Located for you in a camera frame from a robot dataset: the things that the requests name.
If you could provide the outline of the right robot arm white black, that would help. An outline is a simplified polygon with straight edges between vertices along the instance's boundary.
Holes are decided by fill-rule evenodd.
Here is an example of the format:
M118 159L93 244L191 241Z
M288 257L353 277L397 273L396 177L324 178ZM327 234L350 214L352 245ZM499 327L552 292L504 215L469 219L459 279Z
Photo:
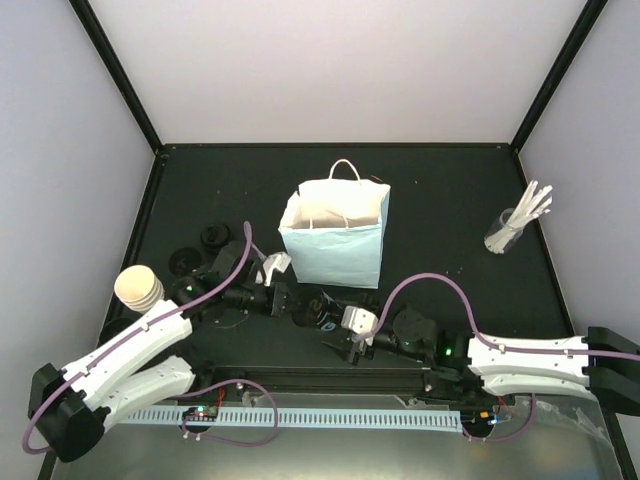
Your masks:
M373 312L333 303L313 314L311 323L346 336L335 349L351 364L378 350L422 364L424 389L438 402L473 404L534 393L582 397L615 413L639 413L639 347L608 328L555 340L481 340L442 330L411 307L379 329Z

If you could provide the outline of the black coffee cup lid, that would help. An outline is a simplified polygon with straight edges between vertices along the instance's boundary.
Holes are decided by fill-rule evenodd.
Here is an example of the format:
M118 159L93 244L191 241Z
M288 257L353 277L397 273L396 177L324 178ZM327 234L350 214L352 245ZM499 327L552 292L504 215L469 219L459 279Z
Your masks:
M200 242L205 251L219 252L233 240L233 233L229 226L217 222L204 227L200 232Z

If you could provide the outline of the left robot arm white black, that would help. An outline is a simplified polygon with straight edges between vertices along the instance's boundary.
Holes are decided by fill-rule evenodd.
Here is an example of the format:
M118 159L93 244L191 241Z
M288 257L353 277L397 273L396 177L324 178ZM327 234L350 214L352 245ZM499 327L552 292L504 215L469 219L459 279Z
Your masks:
M283 251L265 256L248 242L232 241L169 292L143 265L122 271L115 292L140 318L84 357L34 373L23 450L72 462L116 424L160 401L202 399L212 391L221 401L231 383L215 384L209 365L180 344L227 308L284 314L291 294L274 276L290 262Z

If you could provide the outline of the black paper coffee cup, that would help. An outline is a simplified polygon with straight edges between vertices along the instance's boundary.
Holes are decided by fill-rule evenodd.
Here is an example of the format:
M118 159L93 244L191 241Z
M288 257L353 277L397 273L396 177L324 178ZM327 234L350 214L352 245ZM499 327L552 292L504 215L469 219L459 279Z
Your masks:
M320 287L305 287L295 296L291 317L298 327L333 333L342 328L346 307L359 303L358 295L332 297Z

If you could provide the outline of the light blue paper bag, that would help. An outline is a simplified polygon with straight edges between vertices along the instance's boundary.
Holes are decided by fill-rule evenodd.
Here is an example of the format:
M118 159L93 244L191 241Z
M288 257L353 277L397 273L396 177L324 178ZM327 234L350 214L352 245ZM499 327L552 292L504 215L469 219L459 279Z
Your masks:
M278 227L298 283L376 289L390 193L347 159L299 184Z

